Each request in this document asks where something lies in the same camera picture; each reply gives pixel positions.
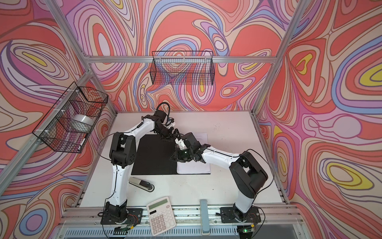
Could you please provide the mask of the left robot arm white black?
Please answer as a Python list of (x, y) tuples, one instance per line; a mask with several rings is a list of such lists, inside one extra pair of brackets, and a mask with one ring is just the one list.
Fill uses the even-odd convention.
[(137, 157), (139, 141), (148, 133), (153, 132), (162, 140), (175, 139), (175, 120), (170, 117), (169, 103), (162, 102), (154, 114), (141, 118), (140, 123), (125, 132), (116, 132), (111, 141), (109, 158), (113, 169), (113, 191), (107, 199), (107, 211), (119, 211), (127, 203), (127, 183), (129, 170)]

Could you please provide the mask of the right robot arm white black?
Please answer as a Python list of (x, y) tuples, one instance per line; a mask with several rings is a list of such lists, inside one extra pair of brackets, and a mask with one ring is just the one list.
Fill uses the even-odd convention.
[(248, 151), (241, 154), (218, 150), (209, 144), (179, 146), (170, 156), (175, 162), (191, 161), (213, 164), (228, 169), (238, 188), (238, 198), (233, 205), (236, 217), (246, 216), (269, 176), (255, 157)]

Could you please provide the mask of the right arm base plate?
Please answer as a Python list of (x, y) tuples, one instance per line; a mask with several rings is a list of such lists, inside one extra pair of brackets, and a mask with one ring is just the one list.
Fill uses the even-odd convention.
[(259, 208), (252, 206), (248, 212), (242, 213), (234, 207), (221, 207), (218, 213), (223, 223), (260, 223)]

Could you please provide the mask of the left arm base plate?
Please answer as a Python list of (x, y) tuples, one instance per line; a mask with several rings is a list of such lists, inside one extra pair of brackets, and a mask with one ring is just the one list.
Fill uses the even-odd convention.
[(130, 225), (136, 226), (141, 223), (143, 209), (127, 208), (118, 213), (104, 211), (101, 217), (101, 225)]

